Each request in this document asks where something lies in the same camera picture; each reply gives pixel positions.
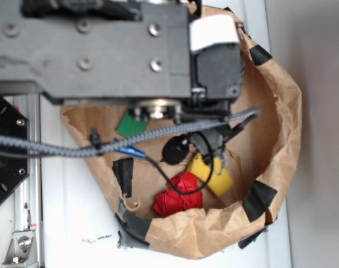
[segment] white wall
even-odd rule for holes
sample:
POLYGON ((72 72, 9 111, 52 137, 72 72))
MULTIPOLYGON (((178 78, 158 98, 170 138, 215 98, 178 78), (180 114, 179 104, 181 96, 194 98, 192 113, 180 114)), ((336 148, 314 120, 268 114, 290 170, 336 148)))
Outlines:
POLYGON ((339 0, 266 0, 266 13, 271 52, 303 92, 287 198, 292 264, 339 267, 339 0))

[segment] round metal part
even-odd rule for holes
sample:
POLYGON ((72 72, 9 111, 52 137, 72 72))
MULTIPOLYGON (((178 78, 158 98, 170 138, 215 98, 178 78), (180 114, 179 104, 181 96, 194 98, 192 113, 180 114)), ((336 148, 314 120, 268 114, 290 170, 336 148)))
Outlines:
POLYGON ((8 37, 14 38, 18 36, 19 28, 13 23, 8 23, 4 26, 3 33, 8 37))
POLYGON ((141 119, 147 116, 152 119, 168 118, 166 114, 176 119, 181 112, 181 102, 174 99, 148 99, 134 105, 135 118, 141 119))
POLYGON ((230 98, 237 98, 241 93, 240 87, 233 85, 228 89, 228 95, 230 98))
POLYGON ((78 58, 78 67, 83 71, 89 71, 93 68, 93 61, 90 57, 82 55, 78 58))
POLYGON ((12 263, 13 263, 13 264, 18 264, 18 263, 20 263, 20 256, 15 256, 15 257, 13 257, 12 263))
POLYGON ((156 23, 151 23, 148 27, 148 31, 154 37, 158 37, 161 34, 161 28, 156 23))
POLYGON ((22 127, 22 126, 25 125, 25 120, 24 119, 18 119, 16 123, 17 123, 17 126, 22 127))
POLYGON ((153 58, 150 63, 151 69, 157 73, 163 70, 163 62, 161 58, 153 58))
POLYGON ((26 250, 30 247, 31 239, 27 236, 23 236, 18 240, 18 245, 22 250, 26 250))
POLYGON ((82 18, 76 22, 76 29, 82 34, 87 34, 91 31, 91 23, 89 20, 82 18))

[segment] black cable tie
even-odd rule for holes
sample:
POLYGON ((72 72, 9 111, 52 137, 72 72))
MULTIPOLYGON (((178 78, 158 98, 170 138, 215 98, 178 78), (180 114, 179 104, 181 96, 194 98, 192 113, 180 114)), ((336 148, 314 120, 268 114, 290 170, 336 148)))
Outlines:
POLYGON ((90 142, 95 147, 95 149, 98 151, 97 155, 98 156, 103 155, 101 137, 99 133, 97 132, 97 128, 95 127, 91 129, 90 142))

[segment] black tape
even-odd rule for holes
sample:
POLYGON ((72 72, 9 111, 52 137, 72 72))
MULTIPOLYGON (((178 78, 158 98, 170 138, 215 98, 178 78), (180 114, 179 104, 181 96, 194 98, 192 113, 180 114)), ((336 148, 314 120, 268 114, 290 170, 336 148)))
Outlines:
POLYGON ((132 197, 133 158, 124 158, 113 162, 112 170, 126 197, 132 197))
POLYGON ((262 46, 256 45, 252 49, 250 49, 250 54, 252 57, 253 62, 256 66, 262 65, 267 63, 272 56, 268 53, 262 46))
POLYGON ((232 12, 232 10, 229 7, 224 8, 224 10, 232 12))
POLYGON ((264 232, 267 231, 267 227, 265 227, 264 229, 259 230, 257 233, 254 233, 253 235, 244 238, 243 240, 241 240, 237 245, 240 249, 244 249, 245 247, 247 247, 249 244, 253 243, 256 241, 256 239, 258 238, 258 236, 264 232))
POLYGON ((116 219, 122 227, 122 241, 126 246, 148 248, 149 243, 146 242, 146 236, 152 223, 152 218, 138 217, 127 211, 123 203, 120 203, 119 213, 124 221, 116 215, 116 219))
POLYGON ((118 235, 120 236, 120 238, 118 240, 117 247, 120 247, 120 246, 136 247, 136 248, 142 248, 144 250, 147 250, 149 248, 150 244, 148 242, 140 240, 139 238, 125 231, 122 225, 122 221, 120 220, 118 215, 116 215, 116 218, 121 224, 121 230, 118 231, 118 235))
POLYGON ((260 218, 271 205, 277 190, 255 181, 249 195, 242 201, 243 209, 250 222, 260 218))

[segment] black metal plate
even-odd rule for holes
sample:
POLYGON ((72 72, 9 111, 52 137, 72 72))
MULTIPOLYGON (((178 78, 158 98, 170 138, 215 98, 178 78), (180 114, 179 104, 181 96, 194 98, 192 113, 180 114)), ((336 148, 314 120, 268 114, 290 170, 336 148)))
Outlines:
MULTIPOLYGON (((27 125, 28 120, 0 97, 0 134, 27 139, 27 125), (19 119, 24 121, 23 126, 17 124, 19 119)), ((27 176, 27 159, 10 159, 0 156, 0 205, 27 176)))

